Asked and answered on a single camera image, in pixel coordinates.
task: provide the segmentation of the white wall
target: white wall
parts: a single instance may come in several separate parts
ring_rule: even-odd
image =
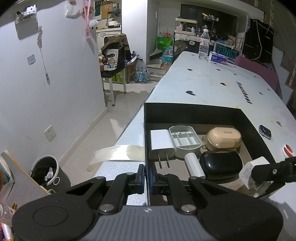
[[[158,34],[168,32],[173,36],[176,28],[176,18],[180,12],[181,2],[161,1],[159,3]]]
[[[26,5],[13,7],[0,18],[0,151],[8,149],[26,171],[42,155],[59,160],[105,109],[95,30],[86,40],[85,20],[66,18],[66,2],[37,0],[50,85],[36,44],[35,21],[17,27],[14,23],[15,13]],[[32,54],[36,63],[29,66],[27,57]],[[57,133],[52,142],[44,135],[50,125]]]
[[[148,0],[147,10],[147,45],[146,45],[146,61],[149,60],[149,55],[152,54],[156,47],[156,16],[159,18],[158,3],[155,0]]]
[[[290,96],[293,93],[293,90],[285,84],[289,76],[289,72],[286,71],[283,67],[281,67],[282,58],[283,58],[283,52],[278,50],[275,47],[272,47],[272,62],[274,63],[274,67],[276,69],[276,73],[279,78],[279,85],[281,87],[283,102],[285,103],[285,105],[287,105],[290,99]]]
[[[247,25],[247,16],[246,15],[240,15],[237,17],[237,33],[244,33],[246,30]]]
[[[122,32],[126,34],[131,52],[146,61],[148,0],[122,0]]]

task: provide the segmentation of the tiled floor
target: tiled floor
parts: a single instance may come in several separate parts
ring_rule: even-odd
[[[86,167],[92,153],[101,148],[113,146],[119,135],[126,127],[143,100],[157,82],[147,84],[130,83],[126,85],[127,93],[123,93],[123,85],[113,84],[115,106],[108,101],[105,95],[108,113],[87,135],[68,161],[62,166],[63,171],[69,176],[71,184],[76,185],[90,179],[96,171],[88,172]],[[110,91],[109,84],[104,83],[105,91]]]

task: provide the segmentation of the white table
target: white table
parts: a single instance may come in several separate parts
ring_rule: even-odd
[[[248,103],[237,82],[241,84],[252,104]],[[195,95],[187,94],[186,91],[192,91]],[[146,102],[205,104],[240,108],[256,128],[259,125],[264,125],[271,130],[271,140],[262,138],[276,162],[284,160],[281,151],[284,144],[287,143],[293,150],[296,150],[296,121],[285,104],[259,75],[233,64],[205,62],[199,60],[197,54],[183,52]],[[142,107],[122,133],[116,145],[144,146],[143,124],[144,108]],[[95,173],[95,176],[104,174],[106,177],[114,177],[117,173],[135,172],[139,164],[138,162],[135,164],[136,167],[131,167],[130,163],[106,161]],[[285,214],[288,217],[284,217],[284,226],[288,225],[288,219],[292,218],[296,221],[296,199],[283,198],[285,193],[288,195],[290,192],[296,193],[296,184],[288,184],[270,197],[274,202],[279,202],[274,204],[280,210],[282,202],[291,207],[290,213]],[[129,204],[132,205],[146,203],[147,194],[135,195],[133,199],[129,199]]]

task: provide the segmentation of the plastic bottle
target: plastic bottle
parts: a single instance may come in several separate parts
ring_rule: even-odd
[[[145,69],[143,82],[144,82],[144,83],[147,83],[147,82],[148,82],[148,73],[147,73],[147,69]]]
[[[145,72],[144,72],[143,67],[142,67],[141,72],[140,72],[139,82],[143,82],[144,74],[145,74]]]
[[[8,207],[5,204],[0,204],[0,222],[8,226],[12,226],[12,216],[14,215],[15,210]]]
[[[210,36],[209,30],[204,28],[203,34],[200,36],[200,48],[198,50],[198,58],[201,60],[207,60],[209,53]]]
[[[171,46],[168,46],[163,52],[162,59],[165,66],[171,66],[173,64],[173,48]]]
[[[140,79],[140,71],[139,71],[139,67],[137,67],[136,68],[135,83],[139,83],[139,79]]]

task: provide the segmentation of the license plate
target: license plate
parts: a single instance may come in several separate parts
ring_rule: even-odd
[[[239,54],[237,50],[233,50],[229,47],[219,45],[218,43],[216,44],[215,52],[231,59],[235,59]]]

